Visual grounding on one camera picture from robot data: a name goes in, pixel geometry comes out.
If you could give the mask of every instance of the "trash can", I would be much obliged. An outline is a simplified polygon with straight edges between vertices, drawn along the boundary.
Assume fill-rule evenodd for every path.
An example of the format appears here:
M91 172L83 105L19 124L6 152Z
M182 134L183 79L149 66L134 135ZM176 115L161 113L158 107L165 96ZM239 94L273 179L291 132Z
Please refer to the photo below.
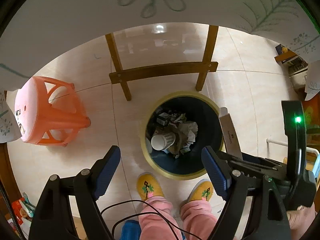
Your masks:
M155 149L152 149L152 152L149 153L150 151L147 148L146 132L152 133L148 130L152 127L149 125L150 118L160 106L186 113L188 121L198 124L196 141L190 146L191 151L177 159L171 154ZM196 92L180 91L161 98L147 112L142 122L140 142L145 159L157 172L170 179L188 180L206 174L201 161L202 148L210 145L214 151L218 151L223 147L223 136L218 115L218 106L208 97Z

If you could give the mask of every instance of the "tile floor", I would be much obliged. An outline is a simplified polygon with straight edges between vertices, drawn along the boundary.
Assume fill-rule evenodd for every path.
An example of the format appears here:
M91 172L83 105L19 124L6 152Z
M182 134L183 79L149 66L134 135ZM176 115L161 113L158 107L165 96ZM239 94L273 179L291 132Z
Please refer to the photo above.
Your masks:
M131 28L115 33L123 68L182 61L201 61L208 25L170 23ZM231 114L241 150L255 156L282 161L286 147L267 146L272 137L287 141L283 128L281 100L296 99L286 70L274 60L277 43L233 29L219 28L212 60L218 70L209 73L202 94ZM8 143L12 169L21 192L36 204L52 174L74 176L102 158L111 145L121 149L119 164L107 193L97 204L100 209L129 199L139 199L137 177L153 172L143 157L138 129L147 109L162 96L179 90L195 90L197 74L149 78L129 82L132 101L127 102L120 84L112 85L108 74L114 70L104 37L74 48L48 63L36 75L49 76L75 84L91 126L79 132L66 147L25 144L20 139ZM8 104L14 107L16 91L9 92ZM51 97L57 106L68 104L63 91ZM175 181L155 174L164 194L174 205L173 215L180 223L179 206L202 178ZM72 212L79 216L75 198ZM214 194L212 212L219 215L224 201ZM250 205L246 205L236 236L241 236ZM115 221L141 210L141 205L125 204L105 212L111 229Z

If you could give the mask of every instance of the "shoe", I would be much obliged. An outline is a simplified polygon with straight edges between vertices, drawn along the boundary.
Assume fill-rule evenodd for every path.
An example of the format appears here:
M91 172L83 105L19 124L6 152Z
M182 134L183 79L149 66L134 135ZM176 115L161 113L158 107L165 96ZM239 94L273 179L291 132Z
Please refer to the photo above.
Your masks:
M193 190L190 193L188 202L194 200L206 200L209 201L212 197L213 185L210 180L202 179L195 185Z
M164 197L159 182L151 173L143 173L139 176L137 181L137 191L143 201L154 196Z

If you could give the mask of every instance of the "black cable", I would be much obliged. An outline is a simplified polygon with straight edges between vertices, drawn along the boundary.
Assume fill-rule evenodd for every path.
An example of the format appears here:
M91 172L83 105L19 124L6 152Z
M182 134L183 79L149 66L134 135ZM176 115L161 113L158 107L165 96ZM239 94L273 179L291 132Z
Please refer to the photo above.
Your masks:
M156 213L156 212L144 212L144 213L139 213L139 214L135 214L135 215L131 215L131 216L125 217L125 218L119 220L117 223L115 223L115 224L113 225L113 227L112 227L112 236L113 236L113 233L114 233L114 231L115 231L115 229L116 229L116 226L117 226L118 224L120 224L121 222L123 222L123 221L125 221L125 220L127 220L127 219L129 219L129 218L137 217L137 216L145 215L145 214L154 214L154 215L161 216L161 217L163 218L163 215L162 215L162 214L159 214L159 213ZM192 236L198 238L199 240L202 240L199 236L196 236L196 235L194 235L193 233L190 233L190 232L188 232L188 231L186 231L186 230L183 230L183 229L177 227L177 226L176 226L174 223L172 223L171 221L169 221L169 223L170 223L171 225L173 225L175 228L179 229L180 231L182 231L182 232L184 232L184 233L186 233L186 234L188 234L188 235L192 235Z
M180 231L182 231L182 232L184 232L184 233L187 233L187 234L189 234L189 235L192 235L192 236L198 238L199 240L202 240L200 237L194 235L193 233L190 233L190 232L188 232L188 231L185 231L185 230L177 227L175 224L173 224L171 221L169 221L164 215L162 215L156 208L154 208L154 207L151 206L149 203L147 203L147 202L145 202L145 201L143 201L143 200L127 200L127 201L123 201L123 202L120 202L120 203L117 203L117 204L113 204L113 205L111 205L111 206L108 206L108 207L104 208L104 209L101 211L101 214L102 214L103 212L105 212L105 211L106 211L107 209L109 209L109 208L112 208L112 207L115 207L115 206L118 206L118 205L121 205L121 204L129 203L129 202L142 202L142 203L145 203L145 204L148 205L149 207L153 208L156 212L139 213L139 214L131 215L131 216L128 216L128 217L125 217L125 218L119 220L119 221L116 222L116 223L113 225L113 227L112 227L112 232L111 232L112 236L114 236L114 231L115 231L115 229L116 229L116 226L117 226L118 224L120 224L121 222L125 221L125 220L127 220L127 219L129 219L129 218L132 218L132 217L144 215L144 214L156 214L156 215L159 215L160 217L162 217L162 218L164 219L164 221L166 221L166 223L167 223L168 226L170 227L171 231L173 232L173 234L174 234L174 236L176 237L177 240L179 240L179 239L178 239L178 236L176 235L176 233L175 233L175 231L173 230L173 228L171 227L171 225L173 225L175 228L179 229Z
M4 201L5 201L6 205L7 205L7 208L8 208L8 210L9 210L9 214L10 214L10 216L11 216L11 218L12 218L13 224L14 224L17 232L18 232L19 237L20 237L22 240L26 240L26 238L24 237L24 234L23 234L23 232L22 232L22 230L21 230L21 227L20 227L20 225L19 225L19 223L18 223L18 221L17 221L17 217L16 217L16 215L14 214L14 211L13 211L13 209L12 209L12 206L11 206L11 203L10 203L10 200L9 200L9 197L8 197L8 195L7 195L7 192L6 192L5 189L4 189L4 186L3 186L1 180L0 180L0 192L1 192L1 194L2 194L2 196L3 196L3 198L4 198Z

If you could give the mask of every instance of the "yellow rim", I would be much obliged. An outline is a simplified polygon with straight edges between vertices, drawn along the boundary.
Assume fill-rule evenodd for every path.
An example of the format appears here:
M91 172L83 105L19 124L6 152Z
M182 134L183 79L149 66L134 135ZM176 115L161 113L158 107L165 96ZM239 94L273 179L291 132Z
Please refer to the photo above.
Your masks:
M140 143L141 143L141 149L143 152L143 155L145 157L145 159L147 160L147 162L150 164L150 166L156 170L157 172L159 172L161 175L169 178L169 179L175 179L175 180L189 180L189 179L195 179L198 178L204 174L207 173L207 171L204 169L195 172L195 173L191 173L188 175L180 175L180 174L175 174L175 173L171 173L168 172L164 169L162 169L160 166L158 166L151 158L148 150L147 150L147 145L146 145L146 129L147 129L147 124L149 122L150 116L153 114L153 112L160 106L162 105L164 102L173 99L173 98L177 98L177 97L185 97L185 96L189 96L189 97L194 97L194 98L198 98L204 102L206 102L217 114L217 116L219 116L219 107L215 104L215 102L213 102L210 98L196 93L196 92L192 92L192 91L178 91L178 92L174 92L171 93L169 95L164 96L163 98L159 99L156 103L154 103L152 105L152 107L147 111L145 118L142 120L142 124L140 127L140 131L139 131L139 137L140 137ZM220 149L221 150L223 148L223 137L221 139L221 146Z

